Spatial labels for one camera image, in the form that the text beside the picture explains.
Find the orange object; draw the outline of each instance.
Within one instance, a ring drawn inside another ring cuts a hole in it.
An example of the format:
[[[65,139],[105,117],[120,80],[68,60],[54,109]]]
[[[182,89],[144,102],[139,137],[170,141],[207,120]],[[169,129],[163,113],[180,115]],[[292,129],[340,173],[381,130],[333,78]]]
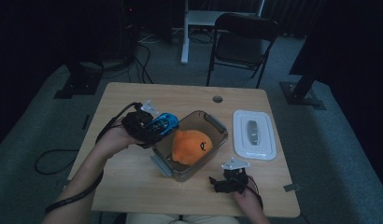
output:
[[[172,159],[184,165],[193,165],[212,149],[212,141],[197,130],[177,130],[172,145]]]

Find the gray carpet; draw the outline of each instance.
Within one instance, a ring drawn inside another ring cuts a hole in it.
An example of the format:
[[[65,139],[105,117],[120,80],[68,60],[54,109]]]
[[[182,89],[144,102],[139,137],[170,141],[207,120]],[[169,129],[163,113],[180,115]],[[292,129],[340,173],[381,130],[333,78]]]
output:
[[[143,43],[151,56],[147,71],[157,84],[204,86],[210,45],[191,42],[189,63],[180,64],[181,35],[170,46],[152,39]],[[206,35],[194,35],[209,40]],[[383,223],[383,187],[351,130],[330,89],[314,83],[315,94],[327,110],[307,105],[288,105],[280,81],[298,81],[289,76],[303,39],[280,37],[268,61],[261,89],[267,91],[293,183],[302,189],[297,197],[303,216],[270,217],[272,223]],[[148,52],[138,48],[144,63]],[[53,202],[66,183],[70,168],[56,175],[40,175],[34,169],[37,157],[50,149],[78,149],[108,82],[140,82],[135,64],[104,74],[97,93],[54,100],[69,75],[63,67],[42,86],[22,118],[0,146],[0,223],[39,223],[44,208]],[[254,88],[250,72],[217,67],[211,85]],[[53,171],[76,157],[77,152],[48,155],[38,164]],[[115,213],[92,213],[91,223],[113,223]]]

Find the white container lid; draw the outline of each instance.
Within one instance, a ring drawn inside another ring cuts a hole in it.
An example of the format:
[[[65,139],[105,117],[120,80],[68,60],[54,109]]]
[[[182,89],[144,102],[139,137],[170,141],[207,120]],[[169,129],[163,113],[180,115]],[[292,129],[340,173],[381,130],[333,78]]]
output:
[[[234,149],[239,156],[263,161],[276,157],[273,124],[266,113],[236,110],[233,131]]]

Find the transparent plastic box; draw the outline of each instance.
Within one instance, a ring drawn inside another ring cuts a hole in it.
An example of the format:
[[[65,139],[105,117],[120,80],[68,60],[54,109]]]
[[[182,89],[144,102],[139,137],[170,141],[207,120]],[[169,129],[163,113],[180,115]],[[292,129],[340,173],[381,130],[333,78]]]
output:
[[[205,133],[212,141],[213,148],[192,166],[180,164],[172,160],[172,143],[175,133],[166,136],[153,146],[154,156],[151,160],[159,167],[165,176],[172,176],[176,181],[183,182],[194,175],[204,164],[212,159],[220,146],[226,142],[228,133],[226,127],[213,116],[197,110],[179,121],[181,131],[197,130]]]

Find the desk leg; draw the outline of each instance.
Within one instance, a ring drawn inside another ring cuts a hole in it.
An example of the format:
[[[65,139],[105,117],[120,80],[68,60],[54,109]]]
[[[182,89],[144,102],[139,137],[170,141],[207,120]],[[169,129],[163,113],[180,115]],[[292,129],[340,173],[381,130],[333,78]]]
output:
[[[188,21],[188,14],[189,14],[189,1],[185,0],[185,18],[184,18],[184,31],[183,31],[183,48],[182,48],[182,58],[180,62],[182,64],[188,63],[188,57],[189,57],[189,21]]]

